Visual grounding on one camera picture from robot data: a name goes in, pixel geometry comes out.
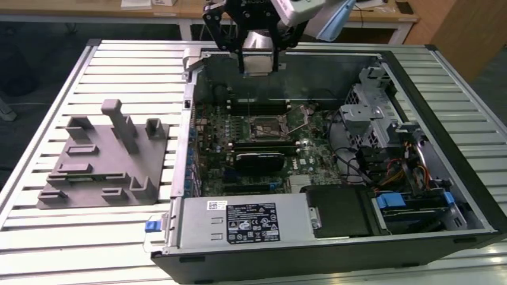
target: motherboard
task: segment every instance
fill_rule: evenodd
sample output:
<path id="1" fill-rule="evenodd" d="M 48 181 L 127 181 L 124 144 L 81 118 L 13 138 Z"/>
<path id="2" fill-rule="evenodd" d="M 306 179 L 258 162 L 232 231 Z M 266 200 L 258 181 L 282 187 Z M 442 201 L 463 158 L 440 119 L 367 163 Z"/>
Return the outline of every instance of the motherboard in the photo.
<path id="1" fill-rule="evenodd" d="M 340 183 L 328 123 L 330 111 L 311 103 L 198 105 L 200 195 L 299 193 Z"/>

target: table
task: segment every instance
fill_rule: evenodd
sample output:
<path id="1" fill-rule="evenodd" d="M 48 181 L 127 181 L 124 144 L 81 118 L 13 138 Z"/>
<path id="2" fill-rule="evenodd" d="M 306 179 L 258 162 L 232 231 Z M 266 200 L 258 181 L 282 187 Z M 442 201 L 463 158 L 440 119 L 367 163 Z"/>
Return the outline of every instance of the table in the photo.
<path id="1" fill-rule="evenodd" d="M 3 0 L 0 21 L 57 22 L 57 23 L 128 23 L 178 24 L 183 40 L 192 40 L 191 25 L 203 24 L 204 0 L 179 0 L 175 6 L 153 6 L 149 10 L 125 11 L 121 0 Z M 394 0 L 392 12 L 352 11 L 346 24 L 348 28 L 394 29 L 390 43 L 402 44 L 416 15 L 402 14 Z"/>
<path id="2" fill-rule="evenodd" d="M 145 240 L 144 222 L 169 208 L 172 166 L 179 155 L 179 112 L 186 48 L 212 42 L 91 41 L 0 193 L 0 278 L 3 285 L 143 283 L 176 285 L 153 265 L 144 244 L 160 246 L 163 235 Z M 507 210 L 507 129 L 439 52 L 423 46 L 302 43 L 296 49 L 391 50 L 426 98 L 464 157 L 500 207 Z M 171 125 L 159 203 L 151 206 L 39 210 L 45 185 L 68 134 L 71 115 L 100 115 L 104 99 L 124 102 L 135 123 L 160 118 Z M 398 98 L 410 118 L 411 108 Z M 456 252 L 420 267 L 319 274 L 240 284 L 503 284 L 507 247 L 496 243 Z"/>

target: slotted metal table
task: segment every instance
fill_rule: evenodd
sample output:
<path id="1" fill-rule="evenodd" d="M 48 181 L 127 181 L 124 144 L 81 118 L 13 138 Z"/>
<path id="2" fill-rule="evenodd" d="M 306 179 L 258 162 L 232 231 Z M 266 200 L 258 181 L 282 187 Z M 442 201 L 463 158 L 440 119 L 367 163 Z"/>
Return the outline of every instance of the slotted metal table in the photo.
<path id="1" fill-rule="evenodd" d="M 0 193 L 1 284 L 175 284 L 151 262 L 144 222 L 168 210 L 186 82 L 186 48 L 210 42 L 91 41 Z M 438 51 L 424 46 L 302 43 L 298 49 L 391 50 L 500 207 L 507 210 L 507 129 Z M 159 203 L 151 206 L 39 210 L 37 195 L 53 169 L 71 115 L 100 113 L 120 99 L 135 124 L 160 118 L 171 125 Z M 411 110 L 400 99 L 408 115 Z M 426 266 L 242 281 L 238 284 L 499 284 L 507 282 L 507 244 L 458 252 Z"/>

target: power supply label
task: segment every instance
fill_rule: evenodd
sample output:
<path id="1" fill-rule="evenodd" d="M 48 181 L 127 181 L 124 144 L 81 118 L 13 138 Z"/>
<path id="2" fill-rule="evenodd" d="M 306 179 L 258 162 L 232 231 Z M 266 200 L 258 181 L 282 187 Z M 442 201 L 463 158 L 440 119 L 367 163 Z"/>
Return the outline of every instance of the power supply label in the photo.
<path id="1" fill-rule="evenodd" d="M 227 205 L 227 241 L 232 245 L 278 242 L 280 227 L 275 203 Z"/>

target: floor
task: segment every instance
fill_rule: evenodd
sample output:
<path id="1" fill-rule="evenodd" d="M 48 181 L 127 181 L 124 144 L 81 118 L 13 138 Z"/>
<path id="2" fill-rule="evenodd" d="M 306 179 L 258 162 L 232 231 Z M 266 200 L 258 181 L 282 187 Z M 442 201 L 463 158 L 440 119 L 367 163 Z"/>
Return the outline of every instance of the floor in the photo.
<path id="1" fill-rule="evenodd" d="M 21 97 L 1 95 L 17 113 L 13 122 L 0 121 L 0 189 L 7 182 L 45 112 L 60 91 L 88 39 L 179 40 L 176 26 L 155 24 L 0 23 L 0 45 L 15 44 L 39 81 Z M 507 124 L 507 49 L 487 66 L 472 87 Z"/>

